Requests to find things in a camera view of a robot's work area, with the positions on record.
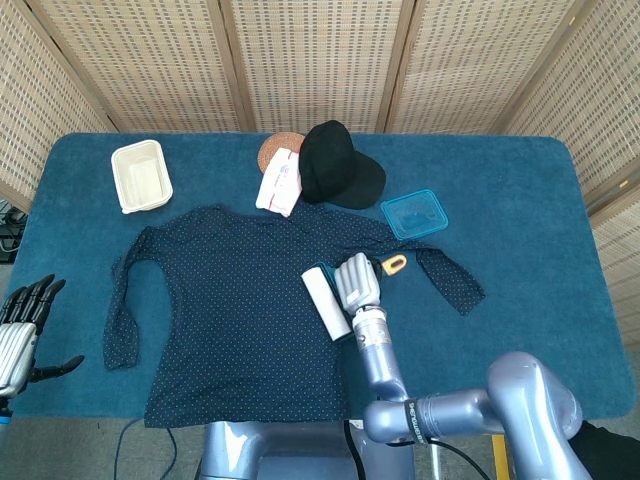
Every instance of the blue table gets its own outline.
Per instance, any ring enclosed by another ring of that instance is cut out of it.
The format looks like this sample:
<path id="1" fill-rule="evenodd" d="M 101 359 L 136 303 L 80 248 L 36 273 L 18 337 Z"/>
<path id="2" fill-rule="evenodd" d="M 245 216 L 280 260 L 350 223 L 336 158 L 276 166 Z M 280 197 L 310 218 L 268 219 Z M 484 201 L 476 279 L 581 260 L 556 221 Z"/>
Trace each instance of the blue table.
<path id="1" fill-rule="evenodd" d="M 145 138 L 162 145 L 174 196 L 157 210 L 123 215 L 110 156 Z M 265 138 L 73 134 L 55 144 L 9 291 L 50 272 L 65 278 L 38 364 L 80 353 L 87 358 L 71 375 L 29 386 L 12 403 L 17 414 L 142 416 L 168 336 L 168 295 L 157 266 L 134 267 L 128 304 L 141 329 L 140 363 L 108 372 L 102 331 L 111 265 L 144 226 L 194 207 L 222 202 L 255 213 L 261 180 L 256 155 Z M 436 192 L 449 227 L 429 242 L 466 267 L 487 293 L 461 317 L 415 262 L 385 282 L 384 307 L 411 394 L 482 386 L 495 358 L 525 350 L 575 392 L 587 418 L 623 415 L 631 408 L 631 374 L 563 144 L 551 138 L 439 135 L 356 135 L 354 143 L 387 170 L 382 200 L 422 188 Z M 383 220 L 378 205 L 360 213 Z M 350 365 L 357 371 L 356 364 L 354 358 Z M 364 379 L 353 371 L 352 376 L 349 394 L 357 415 L 370 394 Z"/>

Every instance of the black cable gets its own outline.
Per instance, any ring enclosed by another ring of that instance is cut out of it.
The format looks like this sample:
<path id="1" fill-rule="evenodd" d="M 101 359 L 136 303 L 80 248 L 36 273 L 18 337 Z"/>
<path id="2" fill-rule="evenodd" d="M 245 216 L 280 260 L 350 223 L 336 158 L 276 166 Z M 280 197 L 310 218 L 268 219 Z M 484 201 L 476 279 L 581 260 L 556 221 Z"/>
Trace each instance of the black cable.
<path id="1" fill-rule="evenodd" d="M 427 443 L 431 444 L 431 445 L 437 445 L 438 447 L 442 447 L 442 448 L 446 448 L 447 450 L 452 451 L 453 453 L 455 453 L 456 455 L 459 455 L 461 458 L 465 459 L 469 465 L 471 465 L 473 468 L 476 469 L 476 472 L 478 472 L 478 474 L 480 474 L 480 476 L 484 479 L 484 480 L 491 480 L 489 478 L 489 475 L 487 475 L 484 470 L 482 470 L 482 468 L 480 468 L 480 465 L 478 465 L 473 458 L 471 458 L 469 455 L 467 455 L 466 453 L 464 453 L 462 450 L 457 449 L 456 447 L 454 447 L 453 445 L 449 445 L 448 443 L 444 443 L 444 442 L 440 442 L 438 440 L 433 440 L 431 438 L 427 439 Z"/>
<path id="2" fill-rule="evenodd" d="M 360 454 L 358 453 L 356 444 L 353 442 L 353 437 L 351 436 L 351 426 L 349 424 L 349 420 L 345 420 L 343 422 L 343 427 L 344 427 L 344 438 L 347 441 L 347 447 L 349 447 L 349 451 L 351 452 L 351 456 L 353 457 L 353 463 L 356 464 L 356 471 L 358 472 L 358 480 L 367 480 L 367 474 L 364 471 L 364 464 L 362 463 L 362 458 L 360 458 Z"/>
<path id="3" fill-rule="evenodd" d="M 118 480 L 118 458 L 120 457 L 120 447 L 122 446 L 122 439 L 124 438 L 124 434 L 127 430 L 129 430 L 130 427 L 132 427 L 135 423 L 139 422 L 140 420 L 142 419 L 138 418 L 136 420 L 131 420 L 129 423 L 127 423 L 124 426 L 124 428 L 120 432 L 120 437 L 118 438 L 118 447 L 116 448 L 116 457 L 113 461 L 113 480 Z M 165 470 L 165 472 L 160 477 L 160 480 L 164 480 L 167 477 L 167 475 L 169 475 L 169 472 L 173 469 L 174 465 L 176 464 L 176 460 L 178 458 L 178 446 L 176 445 L 176 439 L 173 436 L 173 432 L 171 432 L 171 429 L 169 428 L 165 430 L 167 431 L 167 433 L 169 434 L 169 438 L 171 439 L 171 444 L 173 446 L 173 458 L 171 459 L 171 464 L 169 465 L 169 467 Z"/>

